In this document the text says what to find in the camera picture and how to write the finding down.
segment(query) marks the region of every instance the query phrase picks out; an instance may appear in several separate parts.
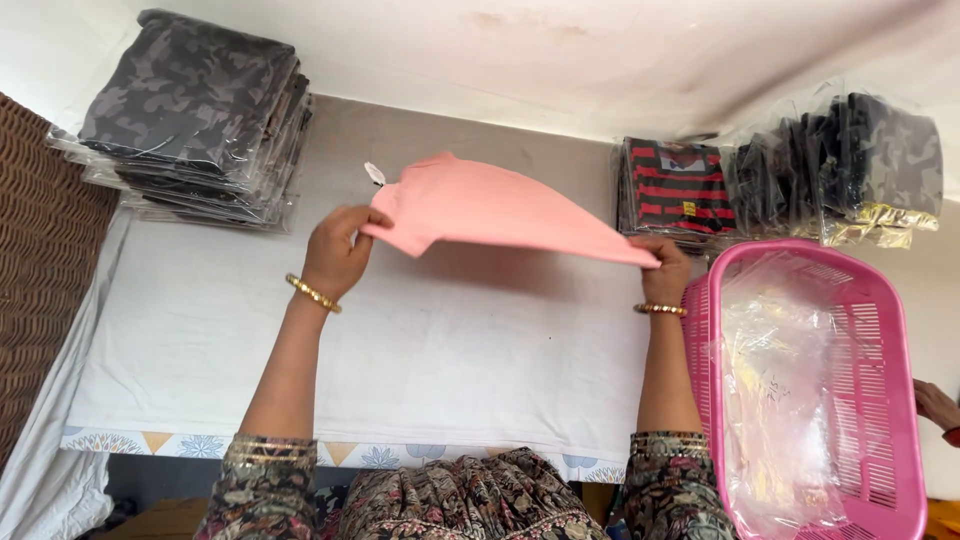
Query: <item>pink t-shirt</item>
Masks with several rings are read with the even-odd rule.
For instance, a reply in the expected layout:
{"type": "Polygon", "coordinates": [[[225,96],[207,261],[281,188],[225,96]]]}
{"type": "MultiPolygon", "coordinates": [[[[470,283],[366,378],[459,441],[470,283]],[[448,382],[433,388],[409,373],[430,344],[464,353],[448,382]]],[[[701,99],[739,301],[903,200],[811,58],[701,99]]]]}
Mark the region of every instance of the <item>pink t-shirt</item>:
{"type": "Polygon", "coordinates": [[[360,228],[413,257],[436,240],[558,251],[657,268],[648,251],[536,180],[449,152],[418,161],[371,203],[392,229],[360,228]]]}

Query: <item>wicker basket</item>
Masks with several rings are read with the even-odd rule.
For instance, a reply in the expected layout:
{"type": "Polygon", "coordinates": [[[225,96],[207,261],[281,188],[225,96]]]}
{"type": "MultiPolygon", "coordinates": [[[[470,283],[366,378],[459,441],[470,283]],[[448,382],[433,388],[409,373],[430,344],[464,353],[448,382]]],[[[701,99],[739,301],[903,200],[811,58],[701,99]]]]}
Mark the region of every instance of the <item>wicker basket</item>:
{"type": "Polygon", "coordinates": [[[0,93],[0,470],[96,266],[116,192],[80,181],[49,122],[0,93]]]}

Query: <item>person's hand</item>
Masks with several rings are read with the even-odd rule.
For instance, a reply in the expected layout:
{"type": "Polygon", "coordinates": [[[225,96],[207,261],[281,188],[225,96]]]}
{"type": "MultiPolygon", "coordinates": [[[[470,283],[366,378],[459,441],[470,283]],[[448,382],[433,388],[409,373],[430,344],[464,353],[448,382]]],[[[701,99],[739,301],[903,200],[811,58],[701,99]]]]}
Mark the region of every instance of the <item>person's hand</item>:
{"type": "Polygon", "coordinates": [[[357,231],[365,223],[388,229],[394,225],[386,214],[370,207],[338,207],[310,234],[300,278],[333,302],[339,302],[367,269],[373,238],[357,231]]]}
{"type": "Polygon", "coordinates": [[[917,413],[944,431],[960,428],[960,406],[932,382],[913,379],[917,413]]]}
{"type": "Polygon", "coordinates": [[[647,302],[679,307],[690,280],[690,259],[677,244],[662,236],[631,236],[630,243],[660,260],[660,268],[643,270],[643,294],[647,302]]]}

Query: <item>gold bangle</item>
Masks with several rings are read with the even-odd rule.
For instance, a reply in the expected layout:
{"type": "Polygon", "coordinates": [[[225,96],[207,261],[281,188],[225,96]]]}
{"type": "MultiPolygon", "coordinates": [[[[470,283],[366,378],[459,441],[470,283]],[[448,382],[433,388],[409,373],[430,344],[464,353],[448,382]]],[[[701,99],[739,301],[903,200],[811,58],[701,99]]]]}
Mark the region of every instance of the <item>gold bangle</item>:
{"type": "Polygon", "coordinates": [[[661,306],[660,304],[637,304],[634,306],[637,313],[672,313],[683,317],[686,315],[686,309],[683,307],[661,306]]]}
{"type": "Polygon", "coordinates": [[[336,302],[313,290],[310,285],[302,282],[297,276],[294,276],[293,274],[287,274],[287,282],[296,287],[298,291],[316,300],[321,306],[329,309],[330,311],[333,311],[334,313],[343,311],[336,302]]]}

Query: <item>floral printed sleeve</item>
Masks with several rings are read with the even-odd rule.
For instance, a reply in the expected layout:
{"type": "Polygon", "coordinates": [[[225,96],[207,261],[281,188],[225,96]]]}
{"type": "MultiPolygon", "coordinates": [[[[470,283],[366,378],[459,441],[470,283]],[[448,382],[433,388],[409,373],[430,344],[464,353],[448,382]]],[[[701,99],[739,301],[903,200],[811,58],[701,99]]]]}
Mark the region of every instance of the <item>floral printed sleeve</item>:
{"type": "Polygon", "coordinates": [[[317,441],[233,437],[196,540],[316,537],[317,441]]]}
{"type": "Polygon", "coordinates": [[[624,514],[635,540],[733,540],[702,433],[634,433],[624,514]]]}

